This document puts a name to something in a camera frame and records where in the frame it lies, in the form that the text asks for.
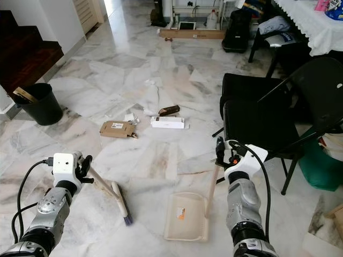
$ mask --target white container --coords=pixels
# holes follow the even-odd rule
[[[152,127],[163,129],[184,129],[184,118],[179,117],[151,117]]]
[[[218,17],[215,14],[215,10],[212,10],[209,16],[207,16],[206,28],[216,29],[217,28]]]

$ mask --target wooden stick in bin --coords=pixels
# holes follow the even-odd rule
[[[36,103],[38,100],[34,98],[31,94],[23,90],[21,87],[17,87],[16,90],[13,91],[15,95],[18,95],[19,97],[25,99],[29,103]]]

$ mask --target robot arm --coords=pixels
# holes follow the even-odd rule
[[[91,160],[91,156],[83,159],[80,152],[54,155],[55,187],[38,202],[36,216],[23,237],[1,257],[49,256],[61,239],[72,198],[80,192],[82,183],[94,181],[85,178]]]
[[[268,152],[254,145],[247,145],[263,162]],[[234,243],[234,257],[277,257],[274,248],[268,243],[262,227],[261,216],[258,212],[260,199],[255,185],[249,179],[259,169],[257,159],[248,151],[237,148],[242,155],[237,164],[229,165],[223,162],[225,149],[230,148],[229,142],[223,141],[222,137],[217,140],[217,165],[228,167],[225,170],[225,180],[230,183],[227,203],[228,215],[226,225],[231,231]]]

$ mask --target chair backrest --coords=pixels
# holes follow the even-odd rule
[[[289,79],[309,104],[316,132],[325,132],[342,121],[343,65],[339,61],[329,57],[313,59]]]

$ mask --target pink object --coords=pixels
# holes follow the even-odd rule
[[[318,0],[315,10],[320,11],[320,12],[325,12],[328,4],[329,4],[329,0]]]

